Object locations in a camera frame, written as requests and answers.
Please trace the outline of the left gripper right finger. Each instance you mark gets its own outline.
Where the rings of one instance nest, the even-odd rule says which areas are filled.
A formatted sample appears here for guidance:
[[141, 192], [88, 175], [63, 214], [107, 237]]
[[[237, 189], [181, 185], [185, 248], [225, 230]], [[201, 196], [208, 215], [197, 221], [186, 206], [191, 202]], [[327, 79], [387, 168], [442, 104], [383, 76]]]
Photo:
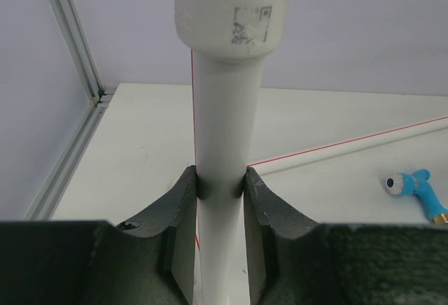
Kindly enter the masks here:
[[249, 167], [244, 178], [244, 228], [251, 304], [273, 296], [287, 304], [311, 297], [313, 273], [308, 270], [307, 244], [302, 237], [317, 222], [273, 193], [258, 172]]

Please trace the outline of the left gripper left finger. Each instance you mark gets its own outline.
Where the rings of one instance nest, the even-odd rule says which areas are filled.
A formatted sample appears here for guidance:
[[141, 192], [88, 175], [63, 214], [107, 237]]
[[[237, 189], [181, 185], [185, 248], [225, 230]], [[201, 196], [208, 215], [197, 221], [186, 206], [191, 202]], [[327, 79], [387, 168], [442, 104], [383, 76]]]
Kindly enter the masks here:
[[195, 167], [174, 186], [117, 228], [130, 241], [115, 302], [191, 304], [195, 268], [197, 190]]

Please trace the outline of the white PVC pipe frame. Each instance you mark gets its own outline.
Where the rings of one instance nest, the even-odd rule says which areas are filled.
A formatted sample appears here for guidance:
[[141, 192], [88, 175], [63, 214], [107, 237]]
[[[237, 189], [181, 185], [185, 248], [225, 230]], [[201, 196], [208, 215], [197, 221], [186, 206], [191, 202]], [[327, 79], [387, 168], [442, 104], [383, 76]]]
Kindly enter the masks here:
[[290, 0], [175, 0], [178, 37], [192, 50], [202, 298], [227, 300], [227, 270], [265, 58]]

